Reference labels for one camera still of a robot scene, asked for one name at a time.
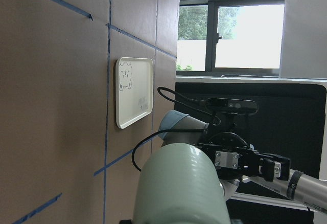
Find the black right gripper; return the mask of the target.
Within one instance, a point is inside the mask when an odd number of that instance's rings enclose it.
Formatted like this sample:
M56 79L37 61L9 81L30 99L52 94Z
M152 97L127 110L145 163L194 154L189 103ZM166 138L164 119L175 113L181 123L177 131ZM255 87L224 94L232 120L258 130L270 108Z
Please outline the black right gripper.
M209 157L221 180L235 180L243 175L260 176L267 182L275 178L289 180L290 158L269 153L262 153L260 158L260 153L235 133L218 133L210 140L200 140L196 147Z

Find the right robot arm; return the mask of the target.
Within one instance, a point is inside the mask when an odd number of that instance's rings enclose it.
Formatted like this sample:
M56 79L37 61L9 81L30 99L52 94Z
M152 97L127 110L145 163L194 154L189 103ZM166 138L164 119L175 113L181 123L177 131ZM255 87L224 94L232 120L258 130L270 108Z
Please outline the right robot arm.
M163 132L164 145L186 143L203 151L225 183L248 178L288 200L326 213L326 181L293 170L290 158L259 152L213 121L206 123L176 110L166 113L158 130Z

